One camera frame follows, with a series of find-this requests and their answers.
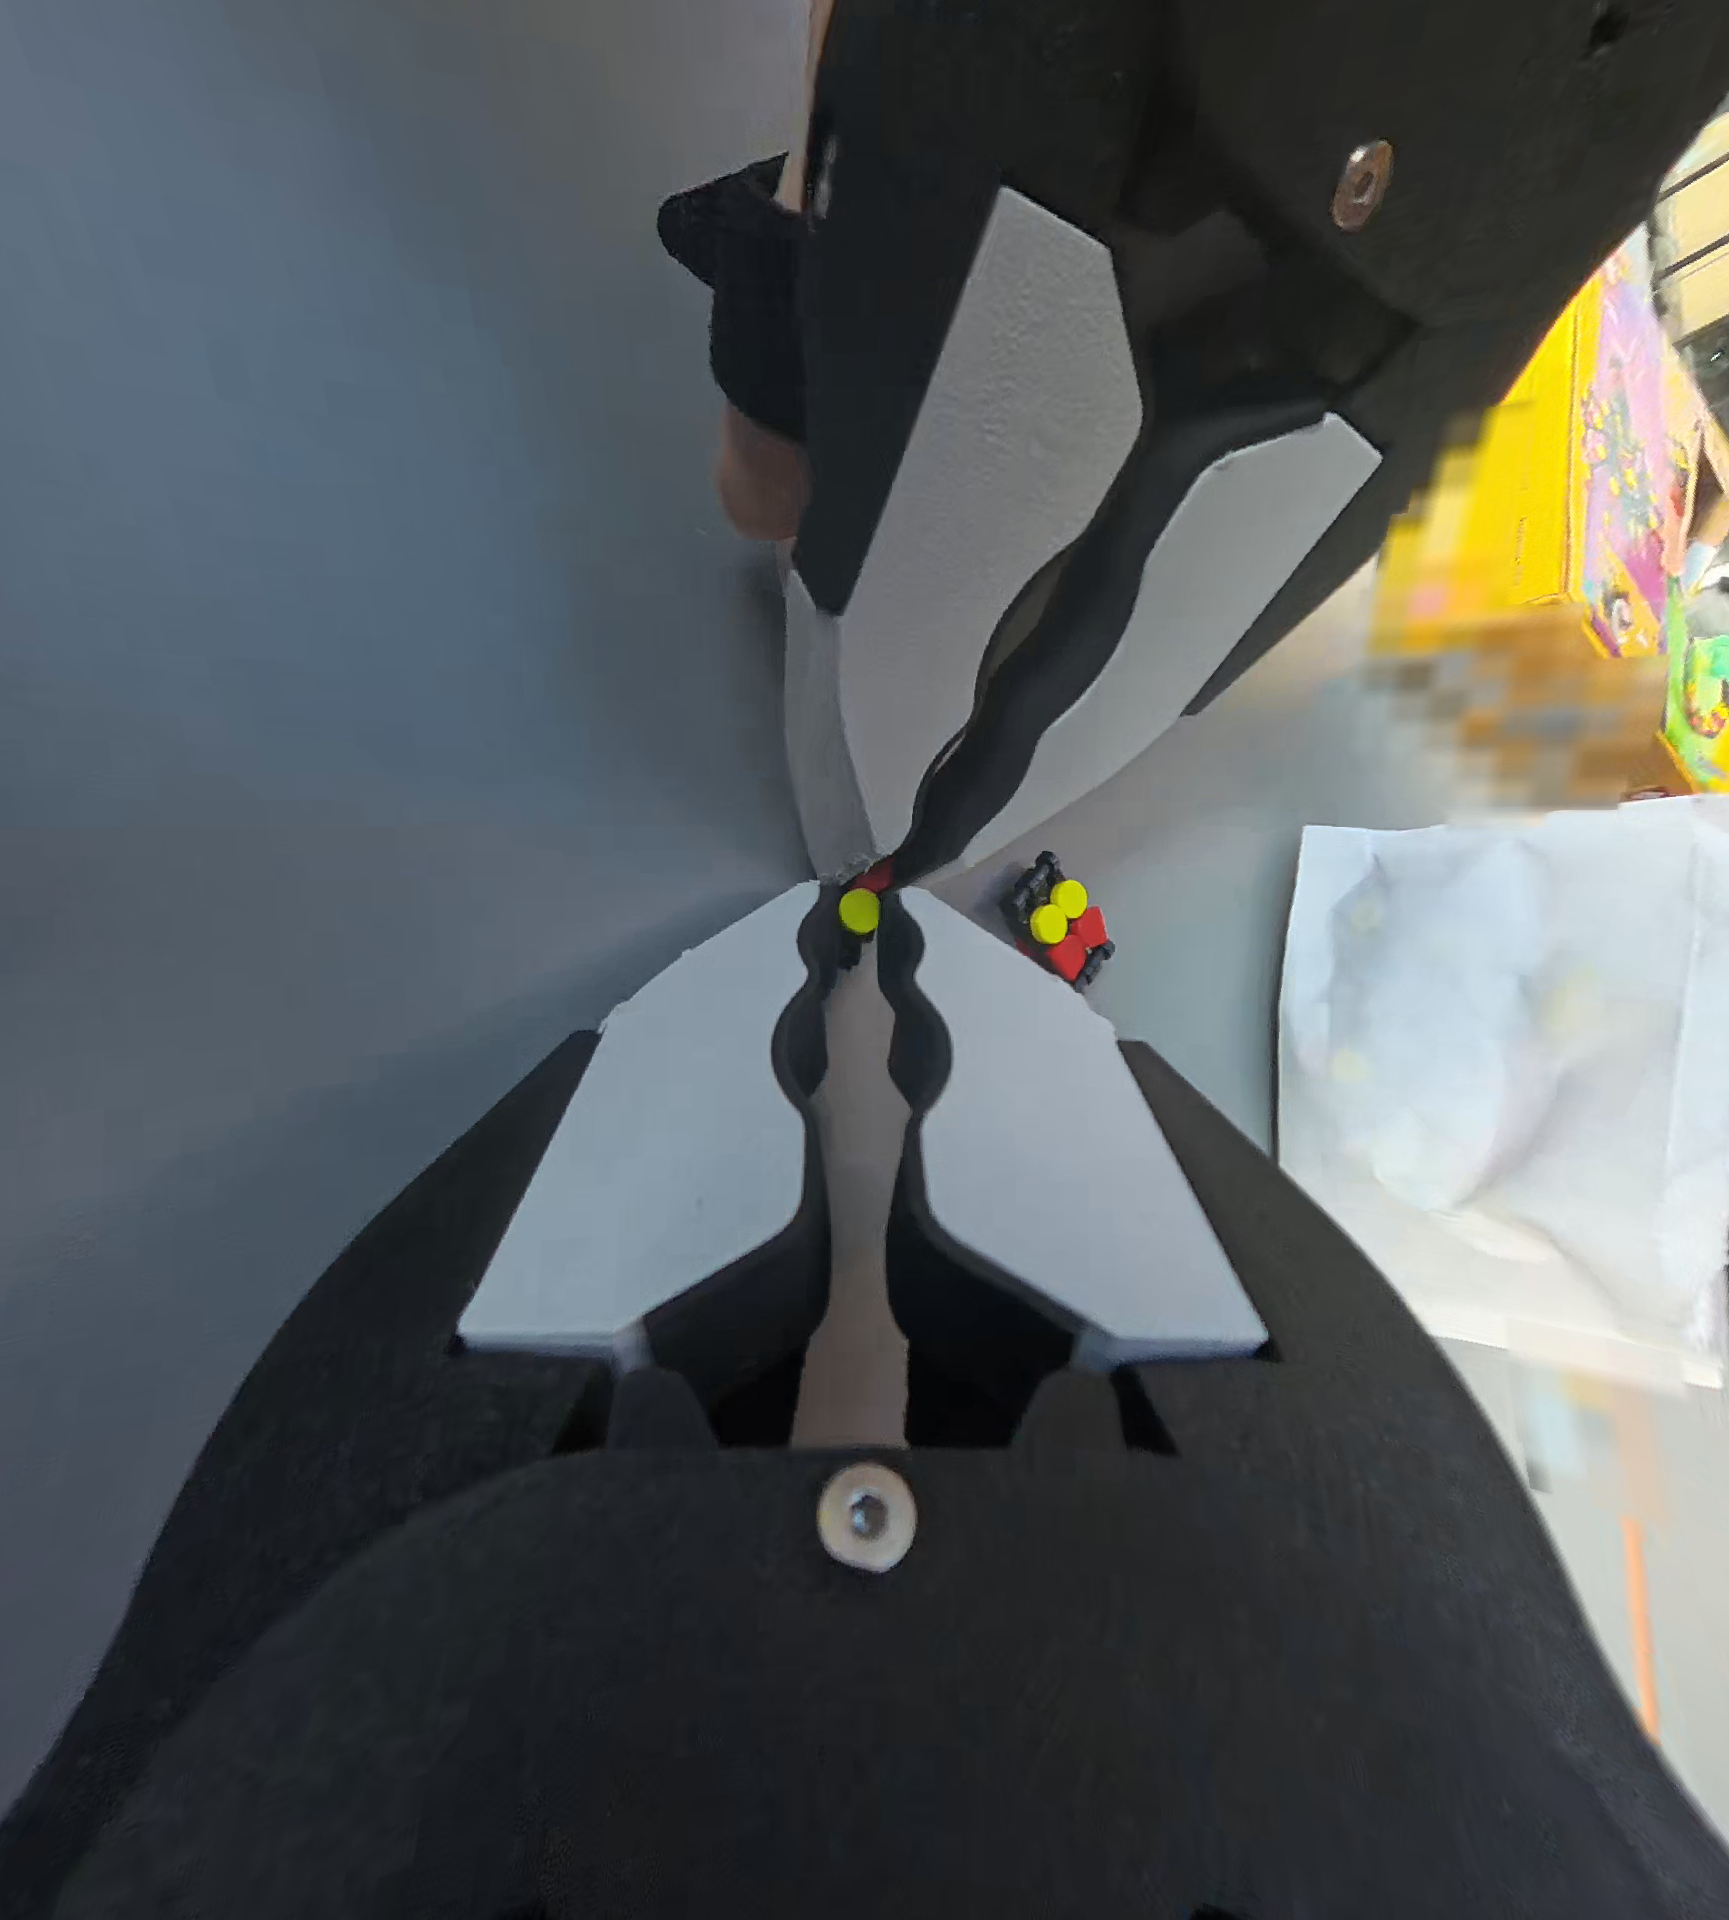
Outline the colourful cardboard lego box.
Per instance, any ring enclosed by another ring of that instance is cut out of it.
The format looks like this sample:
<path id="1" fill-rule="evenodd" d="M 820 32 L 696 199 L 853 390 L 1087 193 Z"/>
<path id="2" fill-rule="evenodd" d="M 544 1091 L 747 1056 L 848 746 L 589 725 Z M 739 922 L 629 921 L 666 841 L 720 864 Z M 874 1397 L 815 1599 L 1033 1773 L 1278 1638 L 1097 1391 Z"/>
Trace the colourful cardboard lego box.
<path id="1" fill-rule="evenodd" d="M 1374 679 L 1472 806 L 1729 794 L 1729 446 L 1659 318 L 1645 232 L 1461 427 L 1386 540 Z"/>

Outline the person's left hand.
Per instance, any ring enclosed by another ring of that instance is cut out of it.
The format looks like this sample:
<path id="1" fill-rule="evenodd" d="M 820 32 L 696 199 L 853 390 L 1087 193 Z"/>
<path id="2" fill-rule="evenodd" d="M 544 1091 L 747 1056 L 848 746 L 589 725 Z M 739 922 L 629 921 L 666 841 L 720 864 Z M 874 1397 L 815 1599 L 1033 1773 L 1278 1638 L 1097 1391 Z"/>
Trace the person's left hand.
<path id="1" fill-rule="evenodd" d="M 810 499 L 810 466 L 801 444 L 724 402 L 715 487 L 741 538 L 788 552 Z"/>

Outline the black red yellow brick plate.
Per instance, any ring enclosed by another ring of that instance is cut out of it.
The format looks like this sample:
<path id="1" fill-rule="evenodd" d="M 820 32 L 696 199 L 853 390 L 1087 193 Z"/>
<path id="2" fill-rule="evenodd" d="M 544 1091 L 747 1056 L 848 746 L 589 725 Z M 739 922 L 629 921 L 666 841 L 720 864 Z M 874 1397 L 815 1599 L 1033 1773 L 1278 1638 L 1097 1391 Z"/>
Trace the black red yellow brick plate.
<path id="1" fill-rule="evenodd" d="M 996 904 L 1013 945 L 1079 994 L 1116 953 L 1100 904 L 1049 848 L 1003 885 Z"/>

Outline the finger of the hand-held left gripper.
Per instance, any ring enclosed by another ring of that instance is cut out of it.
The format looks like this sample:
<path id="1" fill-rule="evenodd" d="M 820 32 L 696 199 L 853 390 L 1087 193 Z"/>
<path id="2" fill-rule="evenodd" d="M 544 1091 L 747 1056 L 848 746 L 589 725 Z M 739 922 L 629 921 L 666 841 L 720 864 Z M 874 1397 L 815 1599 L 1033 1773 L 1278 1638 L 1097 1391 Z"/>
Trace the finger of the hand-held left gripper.
<path id="1" fill-rule="evenodd" d="M 783 740 L 812 872 L 898 850 L 1025 586 L 1093 522 L 1143 425 L 1106 245 L 996 193 L 844 612 L 783 589 Z"/>
<path id="2" fill-rule="evenodd" d="M 1382 462 L 1337 412 L 1150 427 L 929 777 L 905 881 L 972 866 L 1156 742 Z"/>

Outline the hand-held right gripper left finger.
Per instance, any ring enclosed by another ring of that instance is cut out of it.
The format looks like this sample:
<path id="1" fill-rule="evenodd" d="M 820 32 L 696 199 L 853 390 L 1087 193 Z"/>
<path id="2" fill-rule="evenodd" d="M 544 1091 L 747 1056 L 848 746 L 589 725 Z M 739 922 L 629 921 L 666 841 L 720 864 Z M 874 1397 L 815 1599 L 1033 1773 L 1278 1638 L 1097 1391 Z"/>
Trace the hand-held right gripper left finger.
<path id="1" fill-rule="evenodd" d="M 819 1326 L 830 908 L 791 889 L 613 1009 L 461 1315 L 466 1349 L 771 1359 Z"/>

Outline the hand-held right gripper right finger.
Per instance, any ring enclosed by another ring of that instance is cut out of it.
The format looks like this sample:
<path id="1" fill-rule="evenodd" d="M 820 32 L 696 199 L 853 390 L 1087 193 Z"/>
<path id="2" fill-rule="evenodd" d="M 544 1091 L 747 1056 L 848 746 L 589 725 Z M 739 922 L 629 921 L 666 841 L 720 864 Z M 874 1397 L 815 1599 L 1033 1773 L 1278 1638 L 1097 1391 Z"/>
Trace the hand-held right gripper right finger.
<path id="1" fill-rule="evenodd" d="M 957 908 L 885 906 L 908 1107 L 893 1312 L 941 1369 L 1255 1356 L 1266 1333 L 1110 1023 Z"/>

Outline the torn printed white paper bag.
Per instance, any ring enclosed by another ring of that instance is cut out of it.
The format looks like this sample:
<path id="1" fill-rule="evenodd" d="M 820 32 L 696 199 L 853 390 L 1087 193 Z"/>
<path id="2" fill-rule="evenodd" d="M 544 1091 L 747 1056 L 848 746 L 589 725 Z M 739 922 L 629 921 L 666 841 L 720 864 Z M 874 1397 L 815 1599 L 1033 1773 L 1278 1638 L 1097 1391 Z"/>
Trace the torn printed white paper bag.
<path id="1" fill-rule="evenodd" d="M 1729 796 L 1305 829 L 1278 1158 L 1441 1340 L 1729 1362 Z"/>

